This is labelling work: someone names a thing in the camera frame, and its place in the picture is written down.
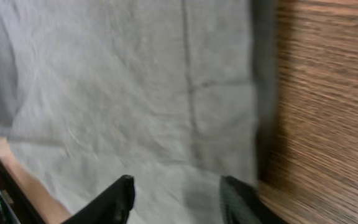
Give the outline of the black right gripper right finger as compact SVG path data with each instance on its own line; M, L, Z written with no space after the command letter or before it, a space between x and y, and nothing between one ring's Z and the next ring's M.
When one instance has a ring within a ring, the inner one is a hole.
M224 224L288 224L262 203L256 189L232 176L219 182Z

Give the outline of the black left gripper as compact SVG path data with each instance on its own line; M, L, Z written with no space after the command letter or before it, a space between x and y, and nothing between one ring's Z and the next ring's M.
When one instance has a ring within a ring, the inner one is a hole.
M45 224L1 160L0 223Z

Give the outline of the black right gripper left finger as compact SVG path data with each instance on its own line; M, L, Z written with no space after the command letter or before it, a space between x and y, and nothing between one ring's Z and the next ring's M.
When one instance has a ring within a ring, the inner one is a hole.
M63 224L126 224L134 202L134 178L123 175Z

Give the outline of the grey shorts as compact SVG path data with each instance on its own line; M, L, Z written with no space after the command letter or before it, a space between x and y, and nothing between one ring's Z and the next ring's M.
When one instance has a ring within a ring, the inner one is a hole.
M0 0L0 136L71 213L129 174L131 223L225 223L272 145L275 6Z

